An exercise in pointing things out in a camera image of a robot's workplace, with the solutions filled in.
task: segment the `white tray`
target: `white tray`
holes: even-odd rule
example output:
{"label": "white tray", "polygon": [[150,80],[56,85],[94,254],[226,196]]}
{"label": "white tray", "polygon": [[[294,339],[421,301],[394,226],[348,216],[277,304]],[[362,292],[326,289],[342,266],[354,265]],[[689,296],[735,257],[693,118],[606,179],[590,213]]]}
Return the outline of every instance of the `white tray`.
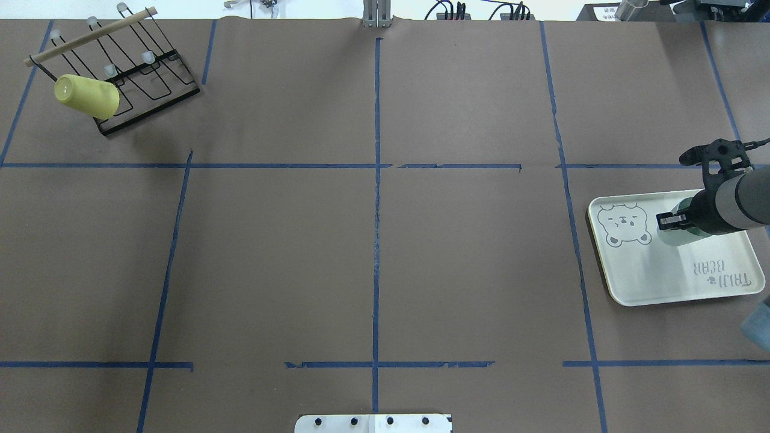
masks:
{"label": "white tray", "polygon": [[655,215],[671,212],[697,192],[599,197],[588,205],[604,278],[619,304],[756,294],[765,288],[765,275],[746,232],[679,247],[660,239]]}

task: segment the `white label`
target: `white label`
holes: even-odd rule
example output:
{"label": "white label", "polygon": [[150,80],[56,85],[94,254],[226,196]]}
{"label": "white label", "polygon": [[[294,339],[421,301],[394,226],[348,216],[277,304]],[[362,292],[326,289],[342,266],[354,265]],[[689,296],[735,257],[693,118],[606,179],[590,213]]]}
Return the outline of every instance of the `white label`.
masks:
{"label": "white label", "polygon": [[603,8],[594,8],[594,15],[599,21],[617,21],[615,18],[615,12],[618,10],[617,6],[607,6]]}

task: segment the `yellow mug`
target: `yellow mug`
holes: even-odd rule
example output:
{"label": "yellow mug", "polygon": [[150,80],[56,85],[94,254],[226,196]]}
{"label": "yellow mug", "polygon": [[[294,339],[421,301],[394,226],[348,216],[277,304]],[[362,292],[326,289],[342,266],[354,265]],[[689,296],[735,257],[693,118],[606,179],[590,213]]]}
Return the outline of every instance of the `yellow mug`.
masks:
{"label": "yellow mug", "polygon": [[118,88],[98,79],[64,74],[56,80],[53,92],[62,104],[101,120],[112,117],[120,105]]}

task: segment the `blue cloth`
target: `blue cloth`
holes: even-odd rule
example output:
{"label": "blue cloth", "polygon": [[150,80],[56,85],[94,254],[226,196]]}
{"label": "blue cloth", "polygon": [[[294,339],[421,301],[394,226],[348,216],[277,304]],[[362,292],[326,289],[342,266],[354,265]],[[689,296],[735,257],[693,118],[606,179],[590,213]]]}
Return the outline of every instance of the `blue cloth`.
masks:
{"label": "blue cloth", "polygon": [[760,302],[741,324],[741,331],[749,340],[770,352],[770,307]]}

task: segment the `white background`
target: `white background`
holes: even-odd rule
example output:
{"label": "white background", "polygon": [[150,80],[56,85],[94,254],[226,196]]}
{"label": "white background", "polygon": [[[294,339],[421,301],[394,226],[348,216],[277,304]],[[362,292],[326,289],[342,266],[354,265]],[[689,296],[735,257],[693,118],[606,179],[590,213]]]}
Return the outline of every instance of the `white background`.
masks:
{"label": "white background", "polygon": [[[249,0],[227,9],[223,0],[124,0],[136,12],[142,8],[155,6],[158,19],[186,18],[211,19],[228,15],[249,17]],[[574,21],[587,0],[530,0],[525,4],[539,20]],[[599,3],[601,0],[588,0]],[[115,5],[119,0],[0,0],[0,18],[69,18],[86,19],[91,15],[97,18],[120,18]],[[423,19],[434,0],[391,0],[392,13],[409,19]],[[474,20],[487,19],[498,6],[482,0],[467,0],[467,13]],[[269,18],[270,13],[253,0],[254,18]],[[363,0],[278,0],[279,18],[361,18]],[[439,6],[436,11],[443,11]],[[508,12],[508,7],[500,12]]]}

